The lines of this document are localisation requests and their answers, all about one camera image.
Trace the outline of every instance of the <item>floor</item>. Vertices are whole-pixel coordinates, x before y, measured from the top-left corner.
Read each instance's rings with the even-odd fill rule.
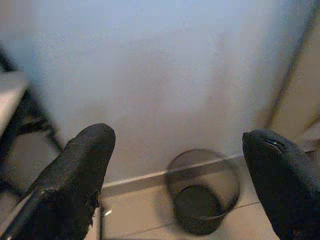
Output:
[[[204,177],[218,185],[221,181],[218,173]],[[102,199],[104,212],[111,211],[102,220],[103,239],[278,240],[246,167],[241,168],[241,179],[238,204],[210,235],[195,237],[176,226],[171,199],[161,185]]]

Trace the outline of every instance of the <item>baseboard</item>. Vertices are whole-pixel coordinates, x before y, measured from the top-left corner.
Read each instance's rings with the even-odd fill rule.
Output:
[[[245,166],[246,164],[243,155],[231,157],[227,160],[239,164],[240,166]],[[194,170],[193,172],[200,173],[201,175],[206,175],[221,169],[221,163],[221,159],[211,160],[200,164],[191,165],[189,167],[176,169],[176,171],[190,172],[190,170],[192,169],[192,171]],[[102,186],[101,198],[107,198],[115,195],[120,195],[128,192],[134,192],[163,185],[165,182],[165,174],[166,171],[159,171],[143,176],[105,183]]]

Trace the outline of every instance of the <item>black trash can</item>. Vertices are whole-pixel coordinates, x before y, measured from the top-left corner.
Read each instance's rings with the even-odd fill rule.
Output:
[[[176,223],[197,236],[213,233],[235,207],[241,192],[236,165],[206,149],[179,154],[167,168],[165,184]]]

